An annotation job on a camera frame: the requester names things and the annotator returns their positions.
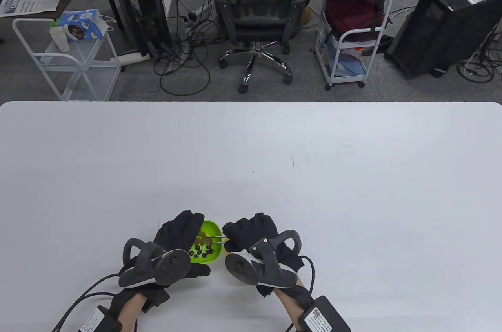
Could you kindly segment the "person's right hand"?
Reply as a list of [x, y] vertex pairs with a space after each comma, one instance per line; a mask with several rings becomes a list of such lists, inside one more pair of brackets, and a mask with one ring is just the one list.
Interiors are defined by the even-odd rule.
[[279, 233], [272, 218], [262, 212], [226, 223], [222, 231], [226, 237], [225, 266], [236, 279], [256, 287], [263, 297], [275, 289], [296, 286], [297, 273], [304, 266], [296, 231]]

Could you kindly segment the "person's left hand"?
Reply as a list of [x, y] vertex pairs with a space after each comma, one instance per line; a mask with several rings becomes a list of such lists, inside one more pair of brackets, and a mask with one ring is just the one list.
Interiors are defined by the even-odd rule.
[[167, 288], [185, 278], [207, 277], [206, 264], [193, 264], [189, 250], [202, 228], [204, 215], [185, 210], [161, 225], [152, 241], [131, 238], [124, 246], [119, 272], [121, 291], [110, 313], [116, 319], [148, 313], [170, 298]]

